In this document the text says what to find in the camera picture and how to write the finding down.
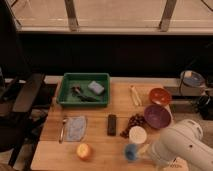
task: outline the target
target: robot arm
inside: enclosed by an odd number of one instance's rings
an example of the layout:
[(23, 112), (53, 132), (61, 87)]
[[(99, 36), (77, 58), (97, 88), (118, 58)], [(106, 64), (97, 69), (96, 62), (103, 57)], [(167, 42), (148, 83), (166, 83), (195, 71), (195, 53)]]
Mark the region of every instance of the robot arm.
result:
[(204, 171), (212, 171), (213, 149), (200, 141), (202, 137), (203, 131), (199, 124), (183, 120), (166, 128), (147, 152), (161, 167), (168, 166), (179, 156)]

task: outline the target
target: purple bowl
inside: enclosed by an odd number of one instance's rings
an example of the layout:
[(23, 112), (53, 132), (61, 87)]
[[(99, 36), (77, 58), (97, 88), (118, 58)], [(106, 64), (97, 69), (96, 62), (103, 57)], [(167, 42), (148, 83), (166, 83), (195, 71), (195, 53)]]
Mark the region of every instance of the purple bowl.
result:
[(153, 128), (167, 127), (171, 122), (171, 115), (164, 107), (150, 105), (144, 110), (145, 121)]

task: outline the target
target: box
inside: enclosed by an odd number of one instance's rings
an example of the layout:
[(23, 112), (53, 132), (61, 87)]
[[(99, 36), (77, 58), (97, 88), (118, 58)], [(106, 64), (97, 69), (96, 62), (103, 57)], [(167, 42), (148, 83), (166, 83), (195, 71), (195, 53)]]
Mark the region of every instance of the box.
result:
[[(101, 95), (94, 94), (88, 85), (96, 81), (104, 87)], [(79, 85), (83, 94), (95, 99), (98, 102), (83, 102), (77, 97), (72, 87)], [(65, 73), (61, 82), (61, 87), (57, 95), (56, 102), (63, 107), (106, 107), (110, 100), (110, 76), (107, 73)]]

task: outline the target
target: remote control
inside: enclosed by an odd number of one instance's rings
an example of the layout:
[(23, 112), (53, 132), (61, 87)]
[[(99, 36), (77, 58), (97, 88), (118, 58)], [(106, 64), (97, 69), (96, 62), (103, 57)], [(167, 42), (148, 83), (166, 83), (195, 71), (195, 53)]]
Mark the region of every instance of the remote control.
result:
[(109, 114), (108, 115), (108, 128), (107, 135), (115, 136), (116, 135), (116, 115)]

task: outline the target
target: black cable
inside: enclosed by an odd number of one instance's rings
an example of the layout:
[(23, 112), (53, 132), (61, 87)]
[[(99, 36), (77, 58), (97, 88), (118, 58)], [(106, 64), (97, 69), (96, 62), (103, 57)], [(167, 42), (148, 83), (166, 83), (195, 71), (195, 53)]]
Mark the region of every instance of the black cable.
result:
[(209, 5), (207, 2), (205, 2), (204, 0), (201, 0), (201, 2), (202, 2), (210, 11), (213, 12), (212, 7), (210, 7), (210, 5)]

